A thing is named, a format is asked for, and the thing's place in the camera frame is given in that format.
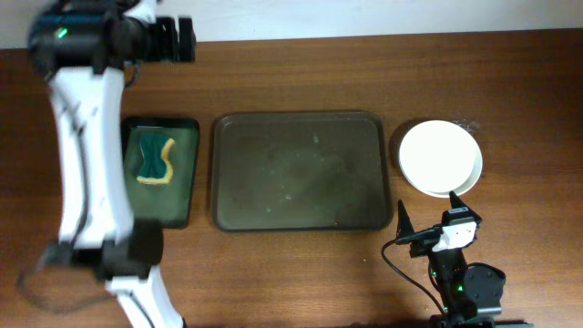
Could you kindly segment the grey plate yellow stain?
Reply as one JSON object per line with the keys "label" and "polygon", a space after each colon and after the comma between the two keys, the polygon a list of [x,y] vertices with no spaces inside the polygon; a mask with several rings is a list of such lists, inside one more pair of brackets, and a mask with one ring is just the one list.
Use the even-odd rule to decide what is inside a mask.
{"label": "grey plate yellow stain", "polygon": [[[453,189],[453,192],[456,195],[460,196],[460,195],[467,193],[469,190],[471,190],[476,185],[476,183],[479,181],[479,179],[481,177],[481,174],[483,171],[483,165],[484,165],[484,161],[483,161],[482,151],[478,146],[476,146],[474,166],[473,166],[470,174],[468,175],[467,179],[460,186]],[[420,191],[426,195],[436,197],[436,198],[448,198],[448,194],[449,194],[449,190],[448,191],[433,191],[433,190],[427,190],[427,189],[420,189]]]}

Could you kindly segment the white plate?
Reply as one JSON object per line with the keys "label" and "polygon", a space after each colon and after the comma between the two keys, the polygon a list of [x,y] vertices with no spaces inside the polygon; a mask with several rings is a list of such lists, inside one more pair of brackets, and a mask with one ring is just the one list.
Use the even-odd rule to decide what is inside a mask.
{"label": "white plate", "polygon": [[476,140],[464,128],[445,120],[428,120],[405,133],[398,163],[417,190],[450,192],[470,174],[476,146]]}

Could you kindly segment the green yellow sponge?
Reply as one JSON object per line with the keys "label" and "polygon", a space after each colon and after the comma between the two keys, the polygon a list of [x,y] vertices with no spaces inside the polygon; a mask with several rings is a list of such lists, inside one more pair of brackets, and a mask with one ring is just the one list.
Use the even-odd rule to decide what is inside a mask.
{"label": "green yellow sponge", "polygon": [[167,185],[174,174],[169,153],[175,140],[161,133],[144,133],[139,142],[142,164],[137,181],[146,185]]}

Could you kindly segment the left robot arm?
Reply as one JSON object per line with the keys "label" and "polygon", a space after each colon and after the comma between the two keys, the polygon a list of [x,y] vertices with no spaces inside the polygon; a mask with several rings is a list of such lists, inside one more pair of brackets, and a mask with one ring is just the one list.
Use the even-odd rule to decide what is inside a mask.
{"label": "left robot arm", "polygon": [[182,327],[160,271],[163,229],[135,218],[123,174],[120,114],[126,66],[191,62],[189,16],[154,1],[55,1],[32,20],[28,55],[56,122],[63,211],[36,270],[89,269],[136,327]]}

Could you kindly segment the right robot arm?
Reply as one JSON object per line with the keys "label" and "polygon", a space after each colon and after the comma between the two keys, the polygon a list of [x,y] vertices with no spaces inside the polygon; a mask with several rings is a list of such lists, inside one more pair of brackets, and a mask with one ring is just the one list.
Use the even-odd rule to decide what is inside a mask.
{"label": "right robot arm", "polygon": [[441,300],[431,327],[494,327],[502,312],[501,298],[506,275],[482,262],[468,263],[463,249],[476,241],[482,218],[454,193],[451,208],[441,222],[415,231],[401,201],[397,202],[398,224],[394,243],[408,245],[412,258],[428,259],[428,275]]}

